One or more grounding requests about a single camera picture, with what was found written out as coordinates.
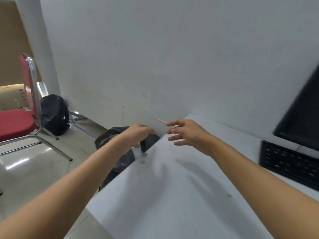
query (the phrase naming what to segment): chair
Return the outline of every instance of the chair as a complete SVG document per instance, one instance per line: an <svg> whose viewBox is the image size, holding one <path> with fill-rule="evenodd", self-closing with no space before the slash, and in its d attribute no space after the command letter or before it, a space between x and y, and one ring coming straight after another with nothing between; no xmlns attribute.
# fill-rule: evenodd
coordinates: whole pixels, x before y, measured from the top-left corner
<svg viewBox="0 0 319 239"><path fill-rule="evenodd" d="M37 76L34 60L27 54L23 53L20 56L20 63L29 111L23 109L14 109L0 112L0 146L27 138L35 138L38 140L38 142L21 148L13 149L11 151L3 152L0 154L0 156L43 143L69 161L72 161L72 158L67 156L64 152L53 146L42 137L37 136L42 130L44 130L55 139L58 139L57 136L54 136L50 131L44 129L42 124L41 105L38 96L38 90L36 89Z"/></svg>

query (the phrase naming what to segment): chair backrest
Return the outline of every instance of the chair backrest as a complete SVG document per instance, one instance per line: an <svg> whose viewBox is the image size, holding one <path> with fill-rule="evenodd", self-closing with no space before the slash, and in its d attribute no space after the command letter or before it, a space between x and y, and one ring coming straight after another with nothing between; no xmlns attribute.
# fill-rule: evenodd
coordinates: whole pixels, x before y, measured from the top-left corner
<svg viewBox="0 0 319 239"><path fill-rule="evenodd" d="M41 122L41 106L37 90L37 74L34 60L29 55L23 53L20 55L20 64L28 107L31 114Z"/></svg>

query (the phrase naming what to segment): monitor screen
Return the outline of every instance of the monitor screen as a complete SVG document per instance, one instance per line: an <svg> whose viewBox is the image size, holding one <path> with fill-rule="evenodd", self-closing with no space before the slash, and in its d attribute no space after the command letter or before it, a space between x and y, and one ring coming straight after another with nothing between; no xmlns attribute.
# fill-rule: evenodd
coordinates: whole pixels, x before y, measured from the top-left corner
<svg viewBox="0 0 319 239"><path fill-rule="evenodd" d="M273 134L319 151L319 67Z"/></svg>

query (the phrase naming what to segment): bag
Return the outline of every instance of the bag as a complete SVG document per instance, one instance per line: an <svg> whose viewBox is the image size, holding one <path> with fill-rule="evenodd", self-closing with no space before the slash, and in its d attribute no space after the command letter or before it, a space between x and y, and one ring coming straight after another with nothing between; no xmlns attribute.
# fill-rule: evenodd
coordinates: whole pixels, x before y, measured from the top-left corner
<svg viewBox="0 0 319 239"><path fill-rule="evenodd" d="M60 136L68 130L69 110L61 96L54 94L41 99L41 114L44 128L55 136Z"/></svg>
<svg viewBox="0 0 319 239"><path fill-rule="evenodd" d="M95 141L96 149L101 148L104 144L108 143L113 137L124 132L128 129L128 126L113 127L107 132L100 135ZM142 153L145 153L153 144L155 144L160 137L156 134L149 134L146 139L140 142L140 148ZM116 176L118 176L124 169L126 169L131 163L135 161L133 151L130 149L126 154L124 154L114 165L114 168L105 178L102 185L99 187L99 191L103 189L109 182L111 182Z"/></svg>

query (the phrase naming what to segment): white table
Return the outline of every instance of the white table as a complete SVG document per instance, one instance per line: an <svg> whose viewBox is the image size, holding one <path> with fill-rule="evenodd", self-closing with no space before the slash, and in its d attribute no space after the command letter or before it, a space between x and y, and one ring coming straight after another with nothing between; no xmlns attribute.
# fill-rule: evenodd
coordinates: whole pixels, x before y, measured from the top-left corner
<svg viewBox="0 0 319 239"><path fill-rule="evenodd" d="M196 115L210 133L258 162L261 140ZM99 192L87 209L114 239L272 238L217 164L165 135ZM277 175L319 201L319 193Z"/></svg>

